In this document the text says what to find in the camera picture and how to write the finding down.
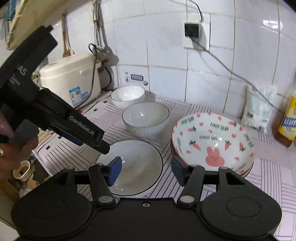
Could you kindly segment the person's left hand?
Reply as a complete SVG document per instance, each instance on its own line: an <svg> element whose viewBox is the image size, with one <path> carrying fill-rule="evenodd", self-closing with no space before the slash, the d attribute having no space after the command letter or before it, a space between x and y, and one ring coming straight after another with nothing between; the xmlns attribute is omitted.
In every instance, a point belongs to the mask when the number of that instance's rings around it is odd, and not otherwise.
<svg viewBox="0 0 296 241"><path fill-rule="evenodd" d="M1 143L1 181L7 181L13 170L19 168L22 160L27 159L32 150L36 149L39 143L39 129L28 121L20 126L22 132L30 132L31 139L20 144Z"/></svg>

